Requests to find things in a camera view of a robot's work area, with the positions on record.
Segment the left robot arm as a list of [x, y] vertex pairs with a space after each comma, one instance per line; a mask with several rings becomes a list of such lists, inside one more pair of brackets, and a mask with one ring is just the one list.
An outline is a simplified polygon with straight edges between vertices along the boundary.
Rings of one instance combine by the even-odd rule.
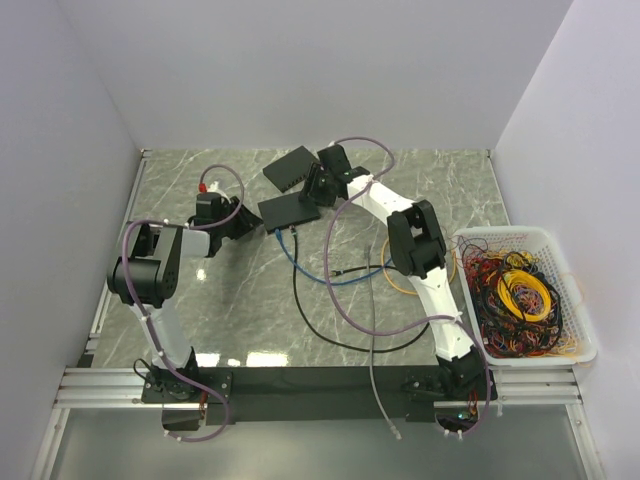
[[107, 273], [110, 292], [140, 312], [152, 351], [152, 380], [165, 381], [176, 400], [194, 399], [201, 388], [195, 351], [180, 326], [174, 296], [184, 258], [212, 258], [223, 240], [238, 240], [263, 224], [240, 198], [200, 193], [185, 224], [131, 222], [119, 238]]

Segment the black network switch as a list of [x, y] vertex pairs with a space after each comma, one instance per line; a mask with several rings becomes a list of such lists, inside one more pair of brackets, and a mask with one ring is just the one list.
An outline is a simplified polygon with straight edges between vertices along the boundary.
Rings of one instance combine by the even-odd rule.
[[321, 217], [316, 204], [310, 198], [301, 198], [299, 193], [281, 195], [258, 203], [260, 216], [268, 234], [276, 230], [297, 226]]

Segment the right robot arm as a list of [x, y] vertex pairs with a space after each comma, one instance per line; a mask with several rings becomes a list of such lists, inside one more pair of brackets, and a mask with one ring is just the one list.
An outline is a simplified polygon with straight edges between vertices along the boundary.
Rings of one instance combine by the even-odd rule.
[[[461, 312], [451, 293], [446, 270], [446, 243], [433, 205], [427, 200], [409, 200], [380, 181], [389, 170], [372, 174], [351, 165], [338, 142], [318, 151], [317, 163], [310, 168], [303, 192], [320, 191], [329, 199], [344, 203], [338, 207], [325, 235], [323, 274], [329, 296], [340, 316], [353, 328], [371, 337], [391, 337], [420, 325], [433, 333], [440, 387], [446, 398], [461, 399], [485, 383], [486, 399], [491, 399], [488, 361], [478, 341], [465, 328]], [[330, 280], [329, 247], [336, 221], [343, 211], [359, 206], [387, 228], [391, 260], [414, 287], [426, 317], [391, 331], [375, 331], [358, 324], [343, 309]]]

